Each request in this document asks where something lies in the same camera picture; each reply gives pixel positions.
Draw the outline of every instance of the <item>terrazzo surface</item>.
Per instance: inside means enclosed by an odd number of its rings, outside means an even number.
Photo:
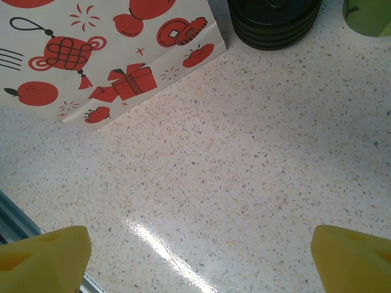
[[[97,132],[0,107],[0,189],[89,229],[108,292],[322,292],[314,228],[391,238],[391,43],[324,1],[297,45],[228,51]]]

